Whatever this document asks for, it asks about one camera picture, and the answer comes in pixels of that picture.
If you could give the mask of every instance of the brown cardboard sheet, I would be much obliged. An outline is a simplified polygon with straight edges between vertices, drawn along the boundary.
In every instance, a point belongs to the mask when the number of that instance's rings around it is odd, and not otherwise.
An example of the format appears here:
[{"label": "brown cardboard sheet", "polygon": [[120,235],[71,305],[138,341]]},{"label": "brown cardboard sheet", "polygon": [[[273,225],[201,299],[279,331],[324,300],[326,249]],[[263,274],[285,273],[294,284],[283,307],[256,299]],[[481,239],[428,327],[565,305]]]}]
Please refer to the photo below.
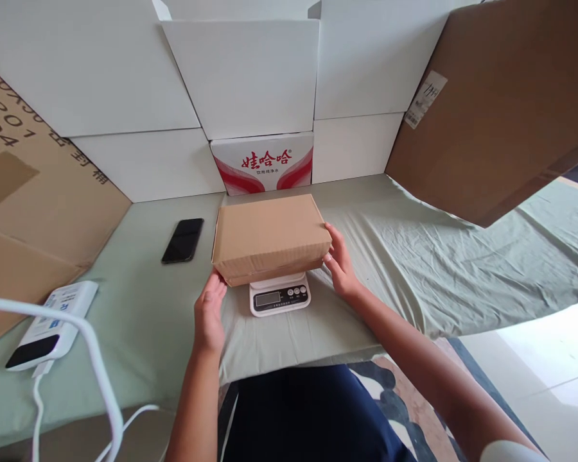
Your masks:
[{"label": "brown cardboard sheet", "polygon": [[415,197],[486,227],[578,164],[578,0],[455,10],[430,71],[447,82],[385,170]]},{"label": "brown cardboard sheet", "polygon": [[[130,201],[0,78],[0,297],[38,303],[94,262]],[[20,316],[0,312],[0,335]]]},{"label": "brown cardboard sheet", "polygon": [[212,263],[231,287],[322,265],[331,237],[313,196],[220,207]]}]

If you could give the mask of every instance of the white sleeve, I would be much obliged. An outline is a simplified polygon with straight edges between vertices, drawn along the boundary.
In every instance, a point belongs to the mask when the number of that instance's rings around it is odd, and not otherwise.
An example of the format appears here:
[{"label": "white sleeve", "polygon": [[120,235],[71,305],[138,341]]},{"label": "white sleeve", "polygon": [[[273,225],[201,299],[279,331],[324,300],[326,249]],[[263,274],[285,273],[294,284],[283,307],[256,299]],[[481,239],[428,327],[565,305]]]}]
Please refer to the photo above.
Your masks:
[{"label": "white sleeve", "polygon": [[484,448],[480,462],[548,462],[548,459],[521,444],[494,441]]}]

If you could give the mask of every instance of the charging cable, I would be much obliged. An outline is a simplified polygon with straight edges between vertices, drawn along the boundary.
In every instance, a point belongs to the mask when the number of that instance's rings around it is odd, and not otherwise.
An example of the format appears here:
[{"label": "charging cable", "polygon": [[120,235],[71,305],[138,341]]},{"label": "charging cable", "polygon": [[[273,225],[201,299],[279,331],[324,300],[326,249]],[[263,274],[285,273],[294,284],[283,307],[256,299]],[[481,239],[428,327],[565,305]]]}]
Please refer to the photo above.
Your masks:
[{"label": "charging cable", "polygon": [[34,423],[34,433],[32,434],[32,462],[39,462],[39,446],[40,446],[40,423],[43,421],[43,411],[45,407],[43,406],[43,400],[40,398],[39,384],[43,375],[49,372],[49,369],[53,366],[53,360],[45,361],[34,369],[34,374],[32,378],[34,379],[34,387],[32,388],[32,396],[34,397],[34,403],[37,405],[37,420]]},{"label": "charging cable", "polygon": [[[85,344],[88,347],[88,353],[90,354],[90,360],[92,361],[92,368],[94,370],[94,374],[96,375],[96,380],[101,390],[103,401],[105,402],[105,408],[107,409],[109,423],[111,426],[112,443],[105,462],[114,462],[116,460],[116,456],[118,455],[118,451],[120,450],[120,445],[122,444],[124,420],[122,419],[122,412],[118,406],[118,401],[116,400],[114,390],[111,388],[109,376],[107,375],[105,363],[103,362],[101,350],[98,345],[98,339],[96,338],[96,334],[94,333],[92,325],[85,319],[78,318],[77,316],[73,316],[72,314],[66,313],[64,311],[53,310],[38,305],[27,304],[24,302],[14,302],[13,300],[5,300],[3,298],[0,298],[0,311],[16,312],[27,314],[28,316],[45,316],[47,318],[58,319],[60,321],[73,324],[82,333]],[[45,365],[47,363],[49,363],[49,361],[40,364],[34,372],[34,399],[39,409],[39,415],[37,416],[37,421],[35,424],[35,437],[33,438],[33,448],[35,447],[35,449],[33,449],[33,453],[36,452],[37,456],[35,462],[38,461],[40,421],[43,414],[43,403],[39,395],[39,383],[41,377],[51,368],[51,364]]]}]

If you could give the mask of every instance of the person's left hand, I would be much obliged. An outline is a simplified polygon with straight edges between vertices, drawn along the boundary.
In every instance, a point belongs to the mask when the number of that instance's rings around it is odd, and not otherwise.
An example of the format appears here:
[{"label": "person's left hand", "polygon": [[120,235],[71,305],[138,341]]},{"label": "person's left hand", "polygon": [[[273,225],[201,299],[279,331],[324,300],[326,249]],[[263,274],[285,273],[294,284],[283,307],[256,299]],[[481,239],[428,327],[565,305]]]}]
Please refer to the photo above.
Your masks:
[{"label": "person's left hand", "polygon": [[212,352],[220,355],[225,344],[225,331],[220,321],[220,306],[226,292],[227,283],[214,269],[195,302],[193,352]]}]

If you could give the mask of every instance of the bed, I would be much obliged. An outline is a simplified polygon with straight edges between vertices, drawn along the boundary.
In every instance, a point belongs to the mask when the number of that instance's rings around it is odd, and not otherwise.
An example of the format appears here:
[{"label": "bed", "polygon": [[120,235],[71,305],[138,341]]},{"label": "bed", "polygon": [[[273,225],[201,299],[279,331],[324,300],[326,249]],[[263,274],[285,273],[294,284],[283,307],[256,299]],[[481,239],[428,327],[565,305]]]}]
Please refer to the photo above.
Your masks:
[{"label": "bed", "polygon": [[[487,229],[417,201],[385,175],[253,196],[138,203],[82,277],[100,284],[87,318],[121,407],[177,405],[191,352],[193,303],[211,270],[218,207],[304,193],[312,193],[324,218],[344,233],[358,278],[433,339],[498,329],[578,302],[578,189],[560,181]],[[177,221],[199,217],[205,224],[193,261],[161,265]],[[308,278],[308,308],[267,318],[251,315],[247,286],[228,290],[222,384],[382,353],[334,293],[327,270],[311,271]],[[0,446],[32,432],[31,371],[4,369],[29,322],[0,339]],[[44,431],[104,412],[80,338],[40,388]]]}]

